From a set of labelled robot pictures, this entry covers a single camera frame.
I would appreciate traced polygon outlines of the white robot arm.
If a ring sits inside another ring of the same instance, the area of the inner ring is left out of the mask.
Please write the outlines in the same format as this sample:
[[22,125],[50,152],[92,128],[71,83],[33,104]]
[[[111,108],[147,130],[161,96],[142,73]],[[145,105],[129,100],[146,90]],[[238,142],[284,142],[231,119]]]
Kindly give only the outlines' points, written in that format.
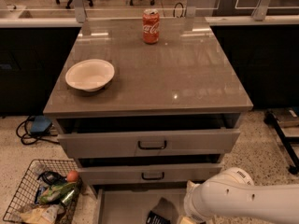
[[299,224],[299,185],[255,186],[246,171],[233,167],[202,184],[189,181],[184,210],[197,223],[221,216]]

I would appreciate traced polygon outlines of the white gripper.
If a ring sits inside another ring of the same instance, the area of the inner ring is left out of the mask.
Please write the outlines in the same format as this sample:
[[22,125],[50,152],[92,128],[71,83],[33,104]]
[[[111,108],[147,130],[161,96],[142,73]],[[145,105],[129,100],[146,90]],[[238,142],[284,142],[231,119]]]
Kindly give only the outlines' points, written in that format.
[[191,180],[187,181],[186,194],[184,197],[185,216],[179,216],[177,224],[196,224],[195,222],[205,222],[205,218],[198,213],[192,202],[192,196],[199,184],[193,183]]

